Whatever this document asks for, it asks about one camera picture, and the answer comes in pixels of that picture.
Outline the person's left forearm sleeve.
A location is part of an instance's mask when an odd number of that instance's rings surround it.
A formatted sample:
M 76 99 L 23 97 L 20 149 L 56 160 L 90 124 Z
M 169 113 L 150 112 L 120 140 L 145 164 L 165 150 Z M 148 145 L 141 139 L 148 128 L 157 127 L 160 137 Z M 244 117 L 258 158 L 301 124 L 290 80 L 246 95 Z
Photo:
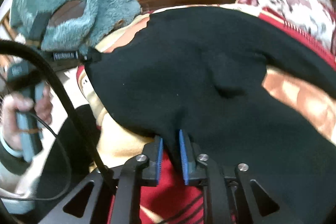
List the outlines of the person's left forearm sleeve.
M 11 214 L 23 215 L 34 210 L 34 198 L 45 160 L 38 157 L 26 162 L 23 152 L 13 150 L 1 134 L 1 200 Z

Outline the person's left hand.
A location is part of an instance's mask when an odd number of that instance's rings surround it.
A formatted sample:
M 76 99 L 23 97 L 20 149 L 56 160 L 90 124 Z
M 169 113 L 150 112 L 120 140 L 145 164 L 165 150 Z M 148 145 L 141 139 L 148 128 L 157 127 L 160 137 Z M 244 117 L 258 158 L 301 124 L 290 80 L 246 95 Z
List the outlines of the person's left hand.
M 19 151 L 22 149 L 16 112 L 35 110 L 36 115 L 46 124 L 52 122 L 51 92 L 48 85 L 43 90 L 42 98 L 34 103 L 32 99 L 24 97 L 21 93 L 13 92 L 5 96 L 2 106 L 3 138 L 10 148 Z

